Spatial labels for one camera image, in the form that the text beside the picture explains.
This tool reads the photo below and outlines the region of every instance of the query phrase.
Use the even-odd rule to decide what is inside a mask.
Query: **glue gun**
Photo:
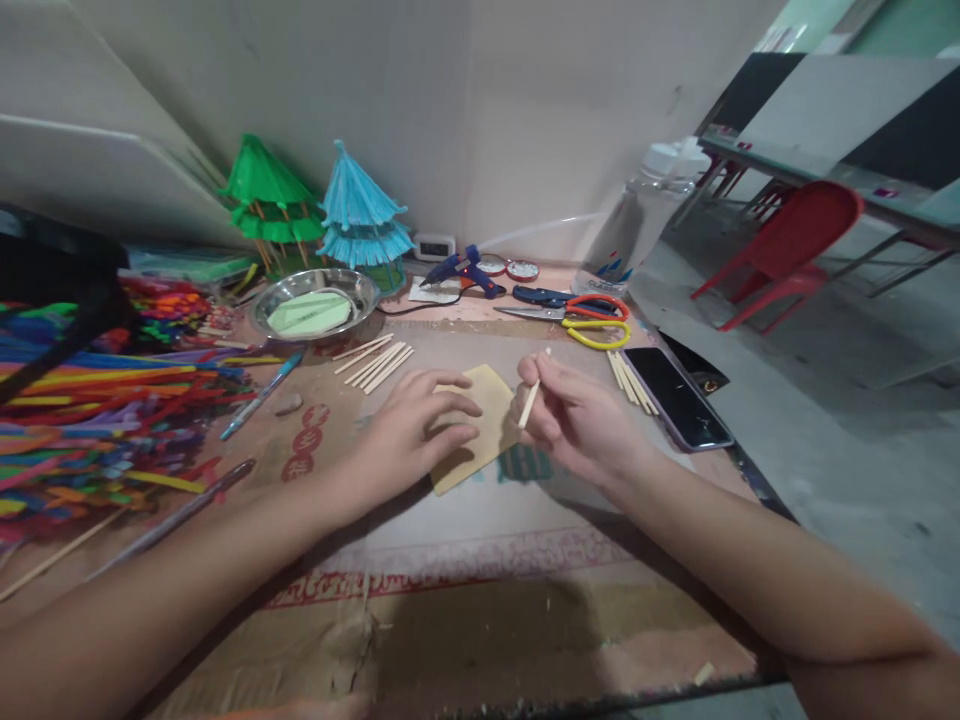
[[[493,300],[500,294],[500,287],[477,266],[479,262],[480,251],[477,250],[477,246],[468,245],[463,256],[451,255],[431,270],[420,283],[420,287],[436,285],[447,278],[459,275],[462,287],[469,287],[476,283],[483,288],[483,294],[487,300]]]

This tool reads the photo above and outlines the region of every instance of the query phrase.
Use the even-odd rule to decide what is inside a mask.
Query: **pen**
[[[253,415],[254,411],[258,407],[263,405],[263,401],[267,399],[274,389],[276,389],[277,385],[283,382],[283,379],[290,374],[290,371],[300,364],[300,361],[303,360],[304,352],[304,350],[300,350],[299,352],[296,352],[290,356],[290,358],[280,367],[280,370],[277,371],[276,377],[270,381],[270,384],[261,390],[260,394],[251,400],[250,404],[238,412],[233,420],[230,421],[230,424],[227,425],[227,429],[224,430],[223,434],[220,436],[221,440],[226,440],[228,437],[233,435],[237,430],[240,429],[240,426],[247,421],[247,418]]]

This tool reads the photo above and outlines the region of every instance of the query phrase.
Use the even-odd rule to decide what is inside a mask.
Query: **metal bowl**
[[[270,327],[268,318],[280,303],[328,287],[342,290],[356,304],[357,313],[352,320],[316,335],[281,335]],[[380,288],[366,275],[343,268],[304,270],[275,282],[261,292],[250,308],[250,323],[257,332],[271,340],[285,342],[321,340],[349,332],[370,316],[378,302],[380,302]]]

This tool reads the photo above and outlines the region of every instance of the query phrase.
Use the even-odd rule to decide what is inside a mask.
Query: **left hand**
[[[479,430],[472,425],[450,425],[439,433],[427,433],[437,418],[452,410],[471,417],[483,414],[465,395],[434,392],[437,385],[469,388],[472,384],[452,370],[414,370],[400,379],[337,471],[356,493],[357,517],[399,495],[477,437]]]

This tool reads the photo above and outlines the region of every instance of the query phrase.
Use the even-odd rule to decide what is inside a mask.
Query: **gray floor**
[[[719,293],[696,302],[689,295],[746,241],[722,234],[729,219],[722,209],[692,215],[661,240],[631,293],[651,320],[730,378],[712,402],[803,526],[960,647],[960,390],[943,386],[949,372],[884,391],[861,385],[960,346],[960,267],[944,263],[867,300],[869,282],[891,271],[873,266],[829,285],[768,338],[757,332],[763,319],[720,333],[714,328],[732,306]],[[836,270],[831,257],[854,257],[876,242],[869,228],[853,232],[818,264]],[[779,686],[634,717],[805,716],[791,688]]]

